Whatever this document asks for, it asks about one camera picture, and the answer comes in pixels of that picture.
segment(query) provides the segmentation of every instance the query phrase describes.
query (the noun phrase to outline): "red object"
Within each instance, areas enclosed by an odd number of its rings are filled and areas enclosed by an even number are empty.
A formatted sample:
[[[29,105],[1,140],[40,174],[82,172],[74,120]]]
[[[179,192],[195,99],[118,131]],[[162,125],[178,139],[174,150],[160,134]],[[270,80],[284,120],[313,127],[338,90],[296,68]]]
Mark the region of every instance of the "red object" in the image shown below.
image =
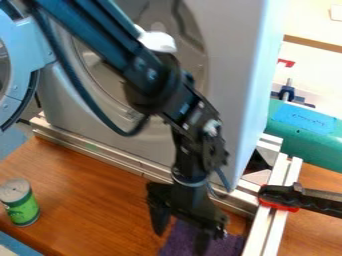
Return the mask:
[[[268,202],[268,201],[266,201],[260,197],[259,197],[259,203],[262,204],[263,206],[268,206],[268,207],[279,209],[279,210],[284,210],[284,211],[289,211],[289,212],[298,212],[299,211],[299,208],[289,207],[289,206],[285,206],[285,205],[281,205],[281,204]]]
[[[284,59],[278,59],[278,63],[282,62],[286,64],[287,68],[292,68],[296,62],[291,61],[291,60],[284,60]]]

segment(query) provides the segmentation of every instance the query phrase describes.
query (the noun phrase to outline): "robotic arm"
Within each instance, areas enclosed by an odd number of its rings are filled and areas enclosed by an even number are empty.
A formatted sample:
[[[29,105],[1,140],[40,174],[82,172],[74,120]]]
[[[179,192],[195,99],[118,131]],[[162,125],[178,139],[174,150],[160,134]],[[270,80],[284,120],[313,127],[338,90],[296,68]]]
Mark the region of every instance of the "robotic arm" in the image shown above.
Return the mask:
[[[227,216],[207,195],[211,172],[227,164],[228,152],[221,136],[217,110],[194,89],[191,74],[182,70],[174,56],[155,54],[138,38],[133,23],[111,0],[27,1],[63,65],[62,54],[49,33],[42,10],[53,16],[74,36],[98,53],[125,78],[127,100],[145,118],[131,132],[120,130],[97,107],[98,117],[123,136],[137,134],[149,115],[158,115],[172,127],[176,159],[173,184],[149,183],[148,204],[153,228],[165,230],[170,215],[198,226],[213,238],[225,234]]]

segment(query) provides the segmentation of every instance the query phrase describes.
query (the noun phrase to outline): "tin can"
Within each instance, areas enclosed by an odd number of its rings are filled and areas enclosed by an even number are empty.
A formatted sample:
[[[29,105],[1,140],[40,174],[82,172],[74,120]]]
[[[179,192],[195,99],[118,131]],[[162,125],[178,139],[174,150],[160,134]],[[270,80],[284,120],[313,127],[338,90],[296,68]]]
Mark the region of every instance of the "tin can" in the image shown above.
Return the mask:
[[[31,225],[39,218],[39,206],[25,179],[12,179],[0,186],[0,201],[17,226]]]

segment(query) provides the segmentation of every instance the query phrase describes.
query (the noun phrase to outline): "wooden table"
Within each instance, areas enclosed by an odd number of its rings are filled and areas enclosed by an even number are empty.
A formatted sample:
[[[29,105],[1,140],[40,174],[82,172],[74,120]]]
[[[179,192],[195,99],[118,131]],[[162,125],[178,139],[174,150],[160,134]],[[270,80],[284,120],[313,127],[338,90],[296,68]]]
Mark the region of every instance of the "wooden table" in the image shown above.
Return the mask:
[[[331,20],[331,4],[342,0],[290,0],[284,40],[342,53],[342,22]]]
[[[13,177],[31,182],[41,217],[18,228],[0,207],[0,230],[45,255],[157,255],[170,231],[153,233],[146,179],[38,138],[0,164],[0,183]],[[229,215],[228,231],[246,234],[247,221]]]
[[[37,138],[0,164],[0,182],[13,177],[30,180],[42,214],[17,228],[1,209],[0,230],[45,255],[156,255],[166,240],[151,229],[142,177]],[[300,181],[342,191],[340,174],[308,164]],[[246,234],[249,223],[230,218],[229,232]],[[279,255],[341,255],[341,241],[342,220],[300,210],[289,216]]]

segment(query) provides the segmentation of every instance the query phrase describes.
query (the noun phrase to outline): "purple cloth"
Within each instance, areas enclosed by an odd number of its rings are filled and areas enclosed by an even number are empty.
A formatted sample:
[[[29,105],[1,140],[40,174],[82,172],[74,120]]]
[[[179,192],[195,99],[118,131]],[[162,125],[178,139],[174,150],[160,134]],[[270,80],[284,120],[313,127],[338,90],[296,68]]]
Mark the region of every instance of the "purple cloth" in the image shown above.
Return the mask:
[[[159,256],[192,256],[198,229],[178,220],[171,234],[159,251]],[[237,256],[242,253],[244,238],[228,235],[226,238],[212,240],[205,256]]]

